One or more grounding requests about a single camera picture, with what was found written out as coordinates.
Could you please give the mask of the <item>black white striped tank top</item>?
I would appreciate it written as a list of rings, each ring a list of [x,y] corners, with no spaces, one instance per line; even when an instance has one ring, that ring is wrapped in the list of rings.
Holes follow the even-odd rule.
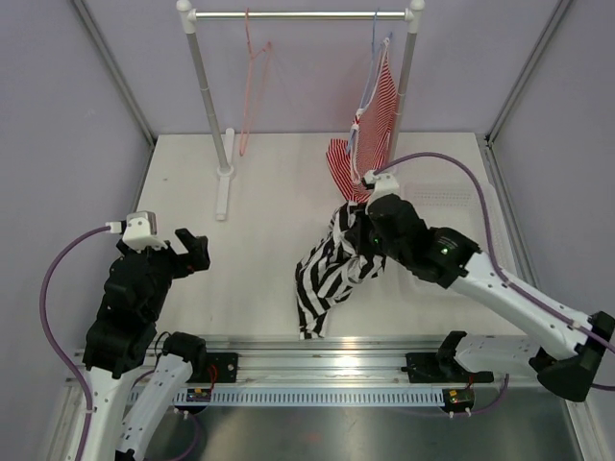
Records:
[[[294,272],[299,338],[322,338],[329,311],[345,303],[354,289],[384,272],[386,256],[374,261],[352,257],[348,243],[351,214],[366,205],[348,202],[332,215],[326,235],[297,263]]]

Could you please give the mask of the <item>pink wire hanger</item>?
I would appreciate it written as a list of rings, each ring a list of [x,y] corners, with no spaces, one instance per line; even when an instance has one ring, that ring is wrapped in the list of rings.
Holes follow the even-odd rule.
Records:
[[[267,41],[259,48],[254,46],[250,28],[250,13],[249,9],[244,13],[248,67],[245,81],[242,125],[239,134],[238,152],[241,157],[244,157],[247,153],[252,129],[257,119],[260,103],[264,97],[272,54],[272,43],[270,41]]]

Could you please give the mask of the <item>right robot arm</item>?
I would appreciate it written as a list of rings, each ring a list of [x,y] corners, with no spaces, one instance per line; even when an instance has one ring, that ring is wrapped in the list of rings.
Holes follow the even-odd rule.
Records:
[[[451,332],[436,356],[448,380],[463,375],[530,376],[556,396],[586,400],[614,331],[614,319],[560,303],[508,273],[491,255],[451,228],[428,227],[414,206],[392,192],[373,194],[365,207],[369,248],[419,280],[479,303],[526,337]]]

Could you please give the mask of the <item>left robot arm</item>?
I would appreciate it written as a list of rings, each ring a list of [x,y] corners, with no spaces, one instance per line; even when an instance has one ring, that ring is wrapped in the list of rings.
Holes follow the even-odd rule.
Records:
[[[173,280],[210,266],[209,241],[189,230],[176,236],[186,251],[149,240],[140,251],[123,241],[111,265],[96,320],[86,334],[83,362],[92,392],[85,460],[141,460],[173,396],[207,372],[204,340],[174,333],[177,347],[165,347],[153,376],[133,406],[127,404],[139,369],[157,334],[156,322]]]

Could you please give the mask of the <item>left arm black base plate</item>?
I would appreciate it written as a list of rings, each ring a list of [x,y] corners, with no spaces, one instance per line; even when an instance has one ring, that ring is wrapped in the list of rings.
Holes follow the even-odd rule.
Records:
[[[208,352],[199,359],[187,383],[236,383],[238,358],[236,352]]]

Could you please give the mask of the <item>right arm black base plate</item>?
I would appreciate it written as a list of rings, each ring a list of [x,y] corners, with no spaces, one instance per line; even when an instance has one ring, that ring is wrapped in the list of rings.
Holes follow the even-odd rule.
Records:
[[[441,384],[467,383],[469,373],[450,357],[441,357],[437,352],[409,352],[401,372],[410,383]]]

